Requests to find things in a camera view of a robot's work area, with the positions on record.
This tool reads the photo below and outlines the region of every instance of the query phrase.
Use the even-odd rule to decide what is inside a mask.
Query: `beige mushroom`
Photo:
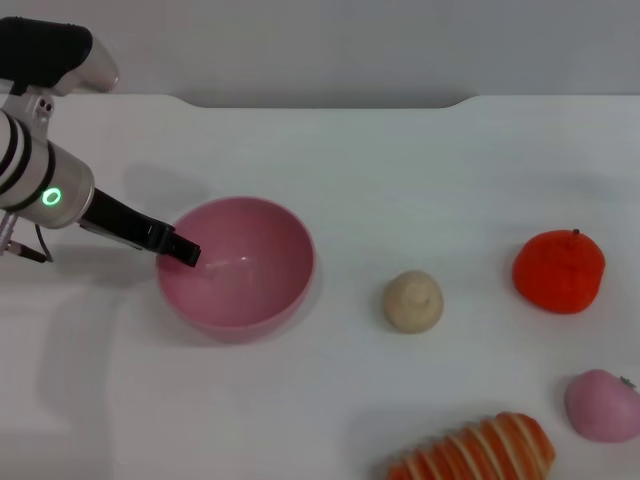
[[[444,310],[444,299],[433,277],[411,270],[387,285],[383,305],[387,319],[398,330],[420,333],[438,323]]]

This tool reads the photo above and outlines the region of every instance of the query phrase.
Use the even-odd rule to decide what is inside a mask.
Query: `white table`
[[[640,381],[640,97],[478,97],[442,110],[215,110],[164,96],[58,100],[53,141],[100,188],[174,221],[263,196],[310,228],[306,318],[212,344],[179,323],[153,258],[69,227],[56,263],[0,262],[0,477],[356,480],[394,452],[501,410],[552,438],[552,479],[637,479],[640,441],[590,444],[562,409],[568,376]],[[517,248],[580,228],[607,256],[576,318],[524,303]],[[17,239],[35,245],[26,223]],[[393,333],[381,286],[441,283],[429,333]]]

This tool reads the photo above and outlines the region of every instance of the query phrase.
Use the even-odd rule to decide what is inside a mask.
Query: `pink toy fruit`
[[[268,200],[233,197],[188,213],[176,224],[202,253],[195,268],[157,260],[165,299],[190,324],[227,342],[266,335],[306,296],[315,267],[309,232]]]
[[[604,370],[578,375],[565,392],[573,428],[594,442],[620,443],[640,435],[640,394]]]

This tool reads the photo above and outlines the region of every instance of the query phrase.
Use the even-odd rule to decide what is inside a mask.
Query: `bowl rim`
[[[270,321],[275,321],[283,312],[287,311],[288,309],[290,309],[293,305],[296,304],[296,302],[298,302],[300,300],[301,297],[304,297],[307,292],[309,291],[309,288],[311,286],[311,283],[313,282],[313,279],[315,277],[315,272],[316,272],[316,265],[317,265],[317,254],[316,254],[316,247],[315,244],[313,242],[313,237],[311,235],[311,232],[309,231],[309,229],[307,228],[307,226],[305,225],[305,223],[300,219],[300,217],[298,217],[298,215],[296,215],[293,211],[291,211],[290,209],[288,209],[287,207],[285,207],[284,205],[281,205],[278,202],[274,202],[273,200],[269,200],[267,198],[262,198],[262,197],[256,197],[256,196],[251,196],[251,195],[231,195],[231,196],[227,196],[227,197],[220,197],[220,198],[214,198],[213,200],[209,200],[205,203],[202,203],[192,209],[190,209],[188,212],[184,213],[182,216],[180,216],[180,218],[178,218],[178,220],[176,220],[172,225],[176,226],[183,221],[186,217],[188,217],[189,215],[191,215],[193,212],[195,212],[196,210],[199,210],[201,208],[207,207],[209,205],[212,205],[214,203],[221,203],[221,202],[225,202],[225,201],[229,201],[229,200],[256,200],[260,203],[268,203],[272,206],[278,207],[279,209],[283,210],[285,213],[287,213],[288,215],[290,215],[293,219],[296,220],[296,222],[302,227],[303,231],[306,234],[307,240],[309,241],[309,246],[311,247],[311,269],[309,270],[309,276],[307,278],[307,281],[304,284],[304,287],[302,288],[302,290],[300,290],[300,293],[298,295],[296,295],[296,297],[287,304],[287,306],[285,306],[284,308],[282,308],[279,312],[275,313],[274,315],[271,315],[270,317],[266,317],[262,320],[258,320],[256,322],[250,323],[248,325],[243,325],[243,326],[238,326],[238,327],[230,327],[230,326],[219,326],[219,325],[209,325],[200,321],[196,321],[191,319],[190,317],[188,317],[184,312],[180,311],[174,304],[173,302],[171,302],[169,300],[169,298],[167,297],[167,295],[165,294],[164,289],[162,288],[162,284],[160,282],[160,268],[158,266],[158,262],[160,261],[160,258],[162,257],[162,255],[156,255],[156,261],[155,261],[155,280],[156,280],[156,286],[158,287],[158,290],[160,290],[160,293],[162,294],[162,298],[164,299],[165,303],[169,305],[169,307],[171,307],[171,309],[178,314],[184,321],[186,321],[187,323],[194,325],[198,328],[204,328],[204,329],[208,329],[208,330],[215,330],[218,332],[239,332],[239,331],[243,331],[243,330],[252,330],[255,329],[257,327],[264,327],[264,325],[266,323],[269,323]]]

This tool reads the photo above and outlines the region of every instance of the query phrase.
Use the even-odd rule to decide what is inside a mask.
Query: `white wall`
[[[89,27],[119,91],[198,105],[441,106],[640,93],[638,0],[2,0]]]

